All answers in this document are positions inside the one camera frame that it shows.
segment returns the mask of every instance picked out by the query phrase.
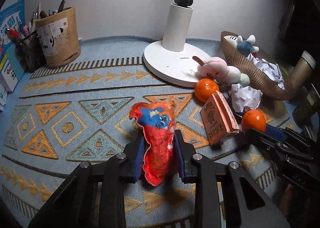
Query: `rug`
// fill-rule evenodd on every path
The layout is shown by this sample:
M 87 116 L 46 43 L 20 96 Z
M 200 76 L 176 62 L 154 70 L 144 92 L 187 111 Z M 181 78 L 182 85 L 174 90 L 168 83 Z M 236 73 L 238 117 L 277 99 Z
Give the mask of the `rug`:
M 71 64 L 34 72 L 13 110 L 0 158 L 0 195 L 23 227 L 80 162 L 104 162 L 135 139 L 138 126 L 129 120 L 136 102 L 174 100 L 176 127 L 197 153 L 228 164 L 239 162 L 268 195 L 276 166 L 245 141 L 227 140 L 209 146 L 193 89 L 172 86 L 143 65 L 143 51 L 152 40 L 111 37 L 81 44 Z M 190 40 L 210 56 L 219 41 Z M 225 227 L 221 185 L 221 222 Z M 124 190 L 127 227 L 190 227 L 195 185 L 178 175 L 150 188 L 140 181 Z

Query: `brown box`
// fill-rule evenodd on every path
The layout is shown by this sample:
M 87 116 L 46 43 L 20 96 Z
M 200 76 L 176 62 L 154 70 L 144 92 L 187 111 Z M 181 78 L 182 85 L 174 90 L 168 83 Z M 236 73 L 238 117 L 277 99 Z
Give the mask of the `brown box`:
M 74 7 L 37 20 L 36 30 L 49 68 L 69 64 L 80 55 Z
M 218 91 L 207 100 L 200 115 L 210 146 L 223 144 L 226 138 L 239 134 L 236 119 L 223 94 Z

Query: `plush toy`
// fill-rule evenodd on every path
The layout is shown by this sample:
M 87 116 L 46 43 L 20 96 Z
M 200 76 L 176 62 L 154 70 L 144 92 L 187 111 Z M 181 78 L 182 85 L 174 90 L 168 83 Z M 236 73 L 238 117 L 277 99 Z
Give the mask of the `plush toy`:
M 193 59 L 199 64 L 198 73 L 204 78 L 214 79 L 219 84 L 226 86 L 238 83 L 241 83 L 242 86 L 250 84 L 249 77 L 246 74 L 241 73 L 234 66 L 227 66 L 225 60 L 220 57 L 212 57 L 202 61 L 200 58 L 193 56 Z
M 197 56 L 193 56 L 193 58 L 198 65 L 198 73 L 203 78 L 211 78 L 216 80 L 217 78 L 225 75 L 229 70 L 225 60 L 220 57 L 212 57 L 202 61 Z
M 241 35 L 238 37 L 227 35 L 224 38 L 243 56 L 248 57 L 249 54 L 252 53 L 253 57 L 257 58 L 256 53 L 259 51 L 259 47 L 253 46 L 253 44 L 256 42 L 254 35 L 250 35 L 247 40 L 243 40 Z
M 256 42 L 256 38 L 254 37 L 254 35 L 250 35 L 249 38 L 245 41 L 243 41 L 242 37 L 239 35 L 237 42 L 237 50 L 239 53 L 241 53 L 245 57 L 248 57 L 249 54 L 252 53 L 252 55 L 257 58 L 256 52 L 259 51 L 259 47 L 253 46 L 253 44 Z

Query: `blue gripper pad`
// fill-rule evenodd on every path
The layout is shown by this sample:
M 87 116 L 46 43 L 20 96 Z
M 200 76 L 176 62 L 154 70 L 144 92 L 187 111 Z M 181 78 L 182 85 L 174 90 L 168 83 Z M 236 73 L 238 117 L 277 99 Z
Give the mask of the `blue gripper pad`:
M 144 136 L 142 136 L 141 140 L 140 140 L 140 145 L 139 145 L 139 149 L 137 152 L 137 156 L 136 156 L 136 160 L 134 162 L 134 174 L 133 174 L 133 178 L 134 181 L 136 182 L 140 175 L 141 175 L 141 169 L 142 169 L 142 165 L 143 165 L 143 159 L 144 159 Z
M 283 132 L 279 129 L 276 129 L 273 126 L 270 126 L 267 124 L 266 131 L 264 132 L 267 136 L 279 141 L 279 142 L 284 142 L 286 140 L 286 136 L 283 134 Z
M 180 144 L 177 139 L 176 133 L 174 133 L 174 138 L 173 138 L 173 147 L 174 147 L 174 155 L 177 159 L 177 164 L 178 164 L 178 170 L 179 170 L 179 177 L 181 178 L 181 181 L 185 179 L 185 173 L 184 173 L 184 160 L 182 157 L 182 152 L 180 149 Z

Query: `plush toy stem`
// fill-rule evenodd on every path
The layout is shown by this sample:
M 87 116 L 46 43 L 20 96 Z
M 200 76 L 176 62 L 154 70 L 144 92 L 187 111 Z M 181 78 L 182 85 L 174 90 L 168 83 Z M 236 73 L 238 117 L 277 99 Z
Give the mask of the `plush toy stem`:
M 193 56 L 192 59 L 194 59 L 200 66 L 204 65 L 204 62 L 197 56 Z

